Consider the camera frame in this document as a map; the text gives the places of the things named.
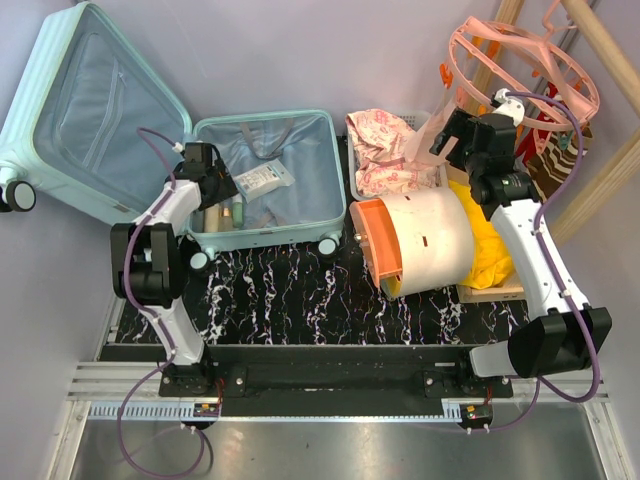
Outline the frosted gold-collar pump bottle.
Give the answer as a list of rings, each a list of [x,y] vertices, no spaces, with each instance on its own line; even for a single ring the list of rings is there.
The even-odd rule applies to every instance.
[[[229,207],[221,208],[221,215],[219,219],[219,231],[220,232],[228,232],[232,231],[233,227],[233,216],[232,211]]]

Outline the light blue hard-shell suitcase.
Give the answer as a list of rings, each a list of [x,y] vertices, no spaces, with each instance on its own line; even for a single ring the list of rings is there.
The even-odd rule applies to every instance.
[[[153,153],[146,127],[183,143],[215,145],[232,177],[279,160],[295,179],[250,203],[244,226],[204,233],[192,214],[181,233],[209,256],[313,242],[336,254],[346,214],[331,116],[295,110],[193,122],[186,107],[98,6],[49,15],[1,131],[1,208],[27,212],[48,194],[106,224],[133,221],[158,198],[179,159]]]

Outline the white round drum box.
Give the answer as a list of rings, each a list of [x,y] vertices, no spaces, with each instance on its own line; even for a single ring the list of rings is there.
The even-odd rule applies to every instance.
[[[469,274],[474,238],[451,189],[354,201],[349,211],[371,280],[387,297],[456,285]]]

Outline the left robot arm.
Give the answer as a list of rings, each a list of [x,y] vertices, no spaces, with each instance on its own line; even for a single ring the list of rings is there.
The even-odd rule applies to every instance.
[[[182,161],[169,171],[158,198],[135,220],[111,228],[112,281],[116,295],[136,307],[161,340],[163,379],[203,396],[214,388],[216,372],[182,300],[188,263],[178,236],[192,214],[238,190],[215,145],[175,148]]]

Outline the cream round bottle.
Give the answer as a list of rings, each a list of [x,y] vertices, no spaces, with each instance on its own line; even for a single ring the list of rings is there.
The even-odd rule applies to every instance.
[[[216,233],[219,231],[220,206],[214,205],[204,211],[203,232]]]

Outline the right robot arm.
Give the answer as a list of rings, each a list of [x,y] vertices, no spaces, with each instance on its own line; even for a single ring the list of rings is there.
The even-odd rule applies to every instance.
[[[500,113],[473,116],[456,108],[436,136],[431,154],[468,175],[471,196],[504,242],[524,289],[528,323],[508,340],[470,351],[454,371],[466,396],[486,389],[490,377],[532,378],[593,369],[612,319],[577,287],[546,229],[542,203],[530,176],[514,166],[516,127]]]

